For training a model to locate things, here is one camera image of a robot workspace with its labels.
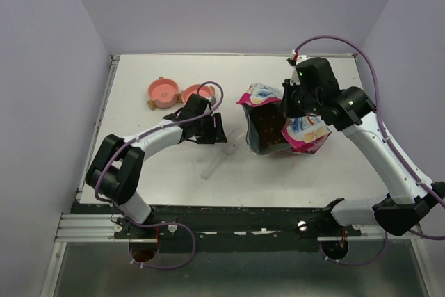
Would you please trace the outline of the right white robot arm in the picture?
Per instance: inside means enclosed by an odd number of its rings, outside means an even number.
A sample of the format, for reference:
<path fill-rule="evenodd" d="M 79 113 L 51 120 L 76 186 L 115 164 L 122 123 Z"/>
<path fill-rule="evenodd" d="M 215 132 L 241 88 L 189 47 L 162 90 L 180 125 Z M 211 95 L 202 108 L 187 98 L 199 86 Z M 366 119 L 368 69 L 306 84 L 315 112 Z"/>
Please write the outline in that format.
<path fill-rule="evenodd" d="M 444 203 L 444 183 L 415 166 L 361 88 L 340 88 L 326 58 L 293 56 L 287 61 L 294 73 L 282 83 L 285 116 L 316 115 L 334 126 L 360 150 L 388 190 L 383 198 L 331 202 L 329 213 L 319 220 L 325 234 L 334 236 L 349 225 L 378 225 L 402 236 Z"/>

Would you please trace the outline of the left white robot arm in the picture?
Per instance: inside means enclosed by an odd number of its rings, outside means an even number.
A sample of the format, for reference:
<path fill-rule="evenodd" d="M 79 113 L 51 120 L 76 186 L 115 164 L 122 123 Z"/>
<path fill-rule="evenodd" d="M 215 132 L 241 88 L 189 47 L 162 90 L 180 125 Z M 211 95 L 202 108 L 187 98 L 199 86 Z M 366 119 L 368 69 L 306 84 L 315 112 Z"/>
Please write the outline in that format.
<path fill-rule="evenodd" d="M 140 238 L 154 229 L 152 208 L 137 192 L 144 162 L 167 147 L 184 141 L 226 143 L 220 113 L 196 93 L 184 107 L 165 116 L 155 127 L 124 138 L 110 134 L 102 141 L 86 172 L 85 183 L 98 200 L 114 204 L 131 219 L 130 229 Z"/>

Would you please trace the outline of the clear plastic scoop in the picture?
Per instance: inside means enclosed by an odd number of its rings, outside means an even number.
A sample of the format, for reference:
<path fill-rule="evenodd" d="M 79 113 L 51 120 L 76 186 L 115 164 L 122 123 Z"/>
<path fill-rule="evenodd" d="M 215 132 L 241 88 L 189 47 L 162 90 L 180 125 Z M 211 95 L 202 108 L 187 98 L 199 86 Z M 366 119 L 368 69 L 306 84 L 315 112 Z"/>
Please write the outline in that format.
<path fill-rule="evenodd" d="M 224 162 L 224 160 L 228 156 L 233 155 L 235 151 L 237 151 L 244 137 L 245 137 L 245 132 L 240 127 L 237 127 L 234 130 L 232 130 L 227 137 L 227 143 L 225 143 L 221 147 L 217 155 L 215 155 L 215 157 L 211 160 L 211 163 L 208 165 L 206 170 L 201 174 L 201 178 L 204 180 L 208 180 L 212 176 L 212 174 L 214 174 L 215 171 L 219 168 L 219 166 Z"/>

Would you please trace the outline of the pink pet food bag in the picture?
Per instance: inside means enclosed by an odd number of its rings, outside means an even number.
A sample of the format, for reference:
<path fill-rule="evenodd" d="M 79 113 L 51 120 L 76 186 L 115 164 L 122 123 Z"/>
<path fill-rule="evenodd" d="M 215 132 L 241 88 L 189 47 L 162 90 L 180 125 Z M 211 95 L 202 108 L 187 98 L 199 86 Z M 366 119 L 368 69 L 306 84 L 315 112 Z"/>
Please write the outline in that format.
<path fill-rule="evenodd" d="M 248 125 L 248 147 L 259 156 L 279 151 L 292 154 L 316 153 L 329 138 L 331 131 L 318 116 L 286 118 L 279 110 L 282 96 L 281 90 L 253 83 L 237 101 Z"/>

